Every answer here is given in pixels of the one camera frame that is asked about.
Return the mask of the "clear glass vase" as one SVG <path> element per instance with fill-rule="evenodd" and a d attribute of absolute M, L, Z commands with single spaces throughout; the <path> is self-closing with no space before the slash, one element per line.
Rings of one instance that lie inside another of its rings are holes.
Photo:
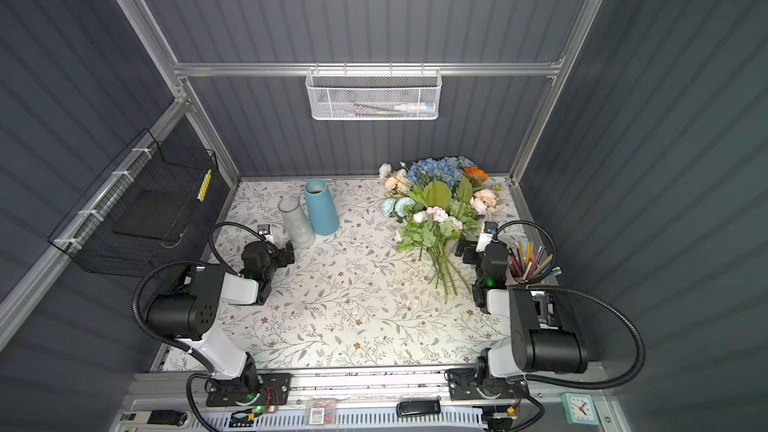
<path fill-rule="evenodd" d="M 300 201 L 294 196 L 285 196 L 278 203 L 285 231 L 295 248 L 309 248 L 315 242 L 315 233 Z"/>

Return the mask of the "peach peony stem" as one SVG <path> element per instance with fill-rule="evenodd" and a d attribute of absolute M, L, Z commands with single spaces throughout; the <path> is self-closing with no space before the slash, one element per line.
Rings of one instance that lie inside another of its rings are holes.
<path fill-rule="evenodd" d="M 470 205 L 478 216 L 489 216 L 498 205 L 498 194 L 493 189 L 480 189 L 470 199 Z"/>

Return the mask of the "blue hydrangea flower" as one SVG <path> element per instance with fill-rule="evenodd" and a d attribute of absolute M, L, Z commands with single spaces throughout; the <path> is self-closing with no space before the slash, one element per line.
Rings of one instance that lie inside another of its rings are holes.
<path fill-rule="evenodd" d="M 464 156 L 451 156 L 442 159 L 426 158 L 414 162 L 407 171 L 407 179 L 419 187 L 426 187 L 432 181 L 445 183 L 449 188 L 458 184 L 464 170 L 477 164 Z"/>

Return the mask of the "lilac white flower bunch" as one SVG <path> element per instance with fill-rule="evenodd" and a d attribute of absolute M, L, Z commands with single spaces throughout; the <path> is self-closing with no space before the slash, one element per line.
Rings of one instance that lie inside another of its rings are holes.
<path fill-rule="evenodd" d="M 437 206 L 428 207 L 415 213 L 412 221 L 418 225 L 435 225 L 443 235 L 461 232 L 464 229 L 464 224 L 458 218 L 449 215 L 446 210 Z"/>

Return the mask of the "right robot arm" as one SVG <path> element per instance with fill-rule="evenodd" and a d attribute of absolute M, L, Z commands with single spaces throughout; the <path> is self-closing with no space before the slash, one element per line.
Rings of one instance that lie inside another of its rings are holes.
<path fill-rule="evenodd" d="M 455 254 L 475 268 L 472 298 L 481 312 L 505 319 L 509 343 L 484 349 L 477 358 L 474 383 L 511 379 L 520 384 L 536 372 L 581 374 L 589 365 L 586 343 L 566 293 L 535 290 L 518 278 L 506 283 L 514 255 L 501 242 L 480 245 L 459 240 Z"/>

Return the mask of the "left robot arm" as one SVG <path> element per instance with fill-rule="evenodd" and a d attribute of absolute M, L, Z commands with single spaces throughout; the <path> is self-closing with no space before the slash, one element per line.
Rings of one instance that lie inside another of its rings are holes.
<path fill-rule="evenodd" d="M 241 259 L 240 274 L 220 263 L 167 264 L 167 269 L 178 273 L 145 309 L 136 306 L 134 317 L 153 338 L 203 365 L 208 393 L 220 395 L 225 404 L 276 404 L 278 392 L 285 387 L 260 376 L 252 355 L 234 344 L 216 317 L 220 304 L 263 306 L 272 292 L 275 272 L 295 262 L 294 247 L 291 242 L 277 247 L 257 240 L 245 246 Z"/>

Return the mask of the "teal ceramic vase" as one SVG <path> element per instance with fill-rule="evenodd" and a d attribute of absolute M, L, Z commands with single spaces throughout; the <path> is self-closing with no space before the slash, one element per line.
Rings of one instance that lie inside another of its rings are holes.
<path fill-rule="evenodd" d="M 312 179 L 304 186 L 304 196 L 314 232 L 331 236 L 339 228 L 339 217 L 328 184 L 322 179 Z"/>

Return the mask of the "light blue flower stem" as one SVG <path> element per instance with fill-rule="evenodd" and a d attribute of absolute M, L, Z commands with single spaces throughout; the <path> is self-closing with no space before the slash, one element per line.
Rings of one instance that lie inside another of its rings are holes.
<path fill-rule="evenodd" d="M 416 202 L 410 197 L 389 197 L 380 205 L 380 212 L 385 217 L 406 218 Z"/>

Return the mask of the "yellow marker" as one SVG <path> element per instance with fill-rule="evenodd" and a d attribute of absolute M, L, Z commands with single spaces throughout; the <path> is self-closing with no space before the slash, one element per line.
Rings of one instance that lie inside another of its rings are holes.
<path fill-rule="evenodd" d="M 212 179 L 212 170 L 208 169 L 201 180 L 201 183 L 196 195 L 196 199 L 199 202 L 203 202 L 205 200 L 208 188 L 210 186 L 211 179 Z"/>

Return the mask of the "black pad in basket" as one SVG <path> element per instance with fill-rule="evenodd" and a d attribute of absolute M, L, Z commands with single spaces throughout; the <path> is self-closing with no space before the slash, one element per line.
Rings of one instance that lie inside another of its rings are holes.
<path fill-rule="evenodd" d="M 119 217 L 113 232 L 174 244 L 185 232 L 191 204 L 181 193 L 143 190 Z"/>

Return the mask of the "white tube in basket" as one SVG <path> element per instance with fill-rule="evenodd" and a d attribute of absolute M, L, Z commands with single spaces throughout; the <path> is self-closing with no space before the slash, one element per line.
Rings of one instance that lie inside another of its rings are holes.
<path fill-rule="evenodd" d="M 434 102 L 403 103 L 396 105 L 394 111 L 407 116 L 431 116 L 435 114 L 436 106 Z"/>

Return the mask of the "small clear parts box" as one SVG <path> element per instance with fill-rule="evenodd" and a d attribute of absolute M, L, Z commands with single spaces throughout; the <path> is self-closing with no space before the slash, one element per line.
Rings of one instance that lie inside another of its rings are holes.
<path fill-rule="evenodd" d="M 306 405 L 305 423 L 313 427 L 333 426 L 336 423 L 336 413 L 335 399 L 314 400 Z"/>

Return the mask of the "black remote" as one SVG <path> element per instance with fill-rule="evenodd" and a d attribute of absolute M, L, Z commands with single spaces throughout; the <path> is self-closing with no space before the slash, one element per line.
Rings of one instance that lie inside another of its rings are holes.
<path fill-rule="evenodd" d="M 405 400 L 396 406 L 396 415 L 400 418 L 431 416 L 440 413 L 441 404 L 438 399 Z"/>

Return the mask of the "teal desk clock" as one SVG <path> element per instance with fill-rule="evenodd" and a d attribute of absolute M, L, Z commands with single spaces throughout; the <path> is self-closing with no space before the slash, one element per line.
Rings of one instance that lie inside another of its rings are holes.
<path fill-rule="evenodd" d="M 561 402 L 568 424 L 589 426 L 601 424 L 594 400 L 590 395 L 564 393 L 561 395 Z"/>

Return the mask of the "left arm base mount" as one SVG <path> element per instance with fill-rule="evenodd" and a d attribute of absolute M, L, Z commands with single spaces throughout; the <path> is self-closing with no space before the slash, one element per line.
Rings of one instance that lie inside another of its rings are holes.
<path fill-rule="evenodd" d="M 260 374 L 255 384 L 244 379 L 208 379 L 204 386 L 207 407 L 282 406 L 287 403 L 293 376 L 289 373 Z"/>

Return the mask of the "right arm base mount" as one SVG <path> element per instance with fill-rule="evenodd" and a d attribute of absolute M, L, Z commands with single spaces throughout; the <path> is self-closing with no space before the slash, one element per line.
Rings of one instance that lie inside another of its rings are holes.
<path fill-rule="evenodd" d="M 449 368 L 443 377 L 448 384 L 450 398 L 454 401 L 522 399 L 506 379 L 489 376 L 473 367 Z"/>

